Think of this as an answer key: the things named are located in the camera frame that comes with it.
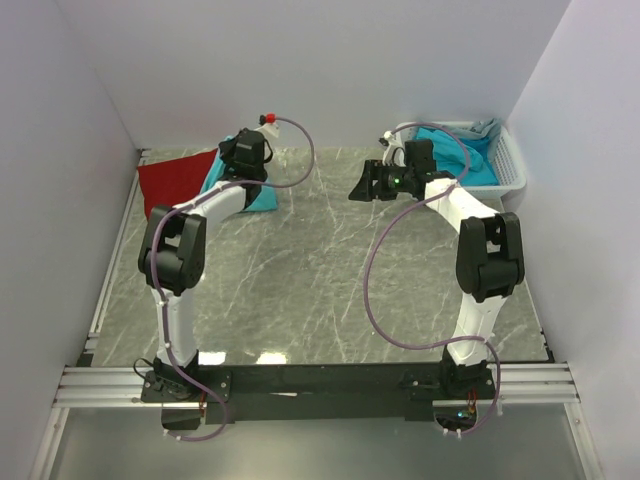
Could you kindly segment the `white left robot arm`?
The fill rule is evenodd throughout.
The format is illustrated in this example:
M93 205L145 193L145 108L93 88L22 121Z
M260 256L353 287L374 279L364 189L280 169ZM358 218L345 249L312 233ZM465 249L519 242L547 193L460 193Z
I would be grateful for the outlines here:
M200 388L198 374L186 367L198 355L193 290L204 273L207 235L228 217L266 197L265 165L272 157L265 131L244 128L219 144L216 163L221 170L212 186L189 201L151 210L138 268L156 303L156 359L178 366L164 380L164 389L176 401L193 399Z

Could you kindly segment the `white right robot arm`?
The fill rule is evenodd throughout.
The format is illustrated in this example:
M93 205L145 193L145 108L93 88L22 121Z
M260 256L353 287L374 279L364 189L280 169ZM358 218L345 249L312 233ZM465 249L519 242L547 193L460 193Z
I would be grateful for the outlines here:
M458 234L455 275L463 292L452 339L439 344L454 365L441 371L444 395L460 399L474 386L467 368L487 359L497 317L525 275L521 226L516 214L501 213L475 198L454 174L436 169L433 143L408 141L402 165L364 162L350 192L352 201L391 201L400 193L439 214Z

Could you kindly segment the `folded red t-shirt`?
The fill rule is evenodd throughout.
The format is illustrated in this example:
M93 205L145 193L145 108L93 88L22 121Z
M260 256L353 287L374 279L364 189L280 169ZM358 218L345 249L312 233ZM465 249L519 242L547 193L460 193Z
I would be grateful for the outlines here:
M144 214L149 219L156 206L173 206L197 196L214 165L217 150L138 168Z

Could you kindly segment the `blue t-shirt in basket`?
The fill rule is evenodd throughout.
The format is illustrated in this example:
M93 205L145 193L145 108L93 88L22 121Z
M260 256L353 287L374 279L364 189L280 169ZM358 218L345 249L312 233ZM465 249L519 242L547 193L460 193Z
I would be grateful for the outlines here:
M489 161L489 139L464 139L456 133L459 142L440 130L420 128L414 139L428 139L433 144L433 158L438 171L447 171L459 176L466 165L466 155L470 164L467 174L462 178L464 187L498 186L499 180Z

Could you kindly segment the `grey t-shirt in basket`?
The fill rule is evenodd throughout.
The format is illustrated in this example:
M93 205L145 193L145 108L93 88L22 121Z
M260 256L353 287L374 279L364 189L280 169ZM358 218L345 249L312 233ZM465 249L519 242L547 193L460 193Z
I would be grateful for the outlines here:
M460 140L492 141L500 136L503 121L500 118L492 118L480 121L443 121L437 122L437 125Z

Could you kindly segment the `white plastic laundry basket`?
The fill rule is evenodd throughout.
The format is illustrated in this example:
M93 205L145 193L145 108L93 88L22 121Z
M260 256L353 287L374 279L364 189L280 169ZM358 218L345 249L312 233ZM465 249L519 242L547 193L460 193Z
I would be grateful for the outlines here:
M389 131L393 133L399 132L401 134L406 154L405 163L408 159L408 142L415 140L414 137L420 128L443 131L459 142L457 137L445 130L443 127L437 125L437 122L429 124L417 121L401 123ZM499 180L499 185L480 187L462 186L472 195L480 199L499 199L509 192L522 189L526 185L526 177L521 155L504 124L502 126L500 136L489 141L489 161ZM467 174L469 164L469 155L466 155L466 165L463 172L459 175L462 178Z

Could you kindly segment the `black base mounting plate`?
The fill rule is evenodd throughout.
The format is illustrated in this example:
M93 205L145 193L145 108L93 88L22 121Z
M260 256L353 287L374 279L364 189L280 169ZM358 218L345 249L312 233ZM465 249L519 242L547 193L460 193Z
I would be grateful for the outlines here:
M403 418L431 421L437 401L490 400L485 362L329 365L190 365L190 384L173 368L145 375L141 400L169 411L192 403L209 424L262 420Z

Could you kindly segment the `aluminium frame rail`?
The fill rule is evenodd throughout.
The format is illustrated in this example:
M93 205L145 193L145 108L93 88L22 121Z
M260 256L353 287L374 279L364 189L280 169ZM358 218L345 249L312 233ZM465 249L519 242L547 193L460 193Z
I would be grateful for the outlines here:
M159 408L141 400L143 380L124 367L67 367L54 396L54 408ZM501 371L499 402L578 403L580 396L566 364L507 364Z

